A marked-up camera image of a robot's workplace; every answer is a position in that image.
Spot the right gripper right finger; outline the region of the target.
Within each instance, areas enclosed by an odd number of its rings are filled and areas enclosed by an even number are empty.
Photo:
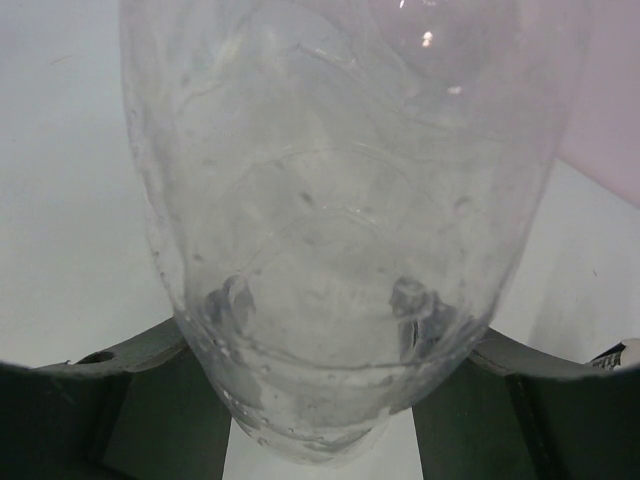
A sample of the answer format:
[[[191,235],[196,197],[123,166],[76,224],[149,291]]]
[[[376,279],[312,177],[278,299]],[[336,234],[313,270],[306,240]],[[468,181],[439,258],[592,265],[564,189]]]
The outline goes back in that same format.
[[[639,367],[605,370],[490,330],[413,407],[426,479],[636,479]]]

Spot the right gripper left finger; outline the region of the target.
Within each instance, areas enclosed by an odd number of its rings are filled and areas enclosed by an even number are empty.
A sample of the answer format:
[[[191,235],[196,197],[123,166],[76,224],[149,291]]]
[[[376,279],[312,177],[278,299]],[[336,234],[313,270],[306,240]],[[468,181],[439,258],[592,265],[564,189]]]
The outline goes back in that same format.
[[[4,479],[220,479],[230,426],[172,319],[76,363],[1,366]]]

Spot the tall clear bottle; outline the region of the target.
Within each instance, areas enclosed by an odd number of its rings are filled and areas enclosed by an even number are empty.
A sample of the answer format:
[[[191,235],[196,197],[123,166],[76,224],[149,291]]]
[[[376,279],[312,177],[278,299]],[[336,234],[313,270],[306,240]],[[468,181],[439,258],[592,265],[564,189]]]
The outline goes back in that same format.
[[[239,426],[341,465],[469,355],[525,248],[588,1],[123,1],[174,318]]]

